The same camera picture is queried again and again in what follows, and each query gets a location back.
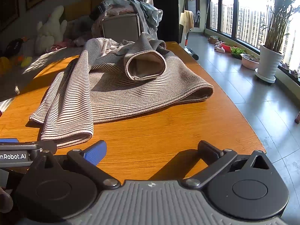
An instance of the floor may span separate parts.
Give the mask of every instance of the floor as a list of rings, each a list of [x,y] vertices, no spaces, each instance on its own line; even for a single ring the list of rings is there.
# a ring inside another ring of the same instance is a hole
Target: floor
[[[277,81],[267,85],[256,80],[254,71],[229,53],[214,51],[214,45],[198,33],[188,38],[199,56],[198,63],[220,85],[244,115],[289,189],[289,203],[282,219],[300,224],[300,124],[294,122],[300,102]]]

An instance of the wooden table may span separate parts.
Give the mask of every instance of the wooden table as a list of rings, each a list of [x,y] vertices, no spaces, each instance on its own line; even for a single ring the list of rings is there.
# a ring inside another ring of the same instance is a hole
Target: wooden table
[[[265,150],[248,122],[209,74],[177,43],[168,42],[167,48],[214,86],[210,99],[97,124],[91,140],[59,149],[57,154],[66,154],[73,148],[85,149],[98,140],[105,140],[107,155],[98,167],[122,182],[124,179],[179,179],[197,173],[206,167],[202,160],[198,161],[195,151],[200,140],[219,149],[234,149],[239,154]],[[28,123],[29,116],[38,108],[57,73],[76,57],[48,65],[13,100],[0,118],[1,138],[17,138],[20,142],[37,140],[41,129]]]

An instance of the striped shirt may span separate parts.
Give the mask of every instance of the striped shirt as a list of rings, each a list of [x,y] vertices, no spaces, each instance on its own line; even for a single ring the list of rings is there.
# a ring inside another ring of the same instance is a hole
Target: striped shirt
[[[135,43],[95,38],[58,73],[29,119],[43,124],[41,140],[62,148],[88,141],[94,123],[204,101],[213,91],[164,41],[145,32]]]

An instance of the bolt head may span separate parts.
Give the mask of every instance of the bolt head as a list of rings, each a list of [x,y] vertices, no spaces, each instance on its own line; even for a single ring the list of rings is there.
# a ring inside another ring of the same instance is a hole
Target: bolt head
[[[197,188],[200,186],[201,182],[194,178],[189,178],[185,181],[188,187],[190,188]]]
[[[114,186],[118,185],[118,181],[114,178],[108,178],[103,181],[103,184],[108,187],[114,187]]]

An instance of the pink bowl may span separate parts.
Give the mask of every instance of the pink bowl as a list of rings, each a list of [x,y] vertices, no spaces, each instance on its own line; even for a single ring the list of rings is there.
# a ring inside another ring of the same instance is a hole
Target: pink bowl
[[[251,70],[255,70],[258,68],[259,60],[257,58],[254,58],[253,56],[249,54],[241,54],[242,56],[242,65],[246,68],[249,68]]]

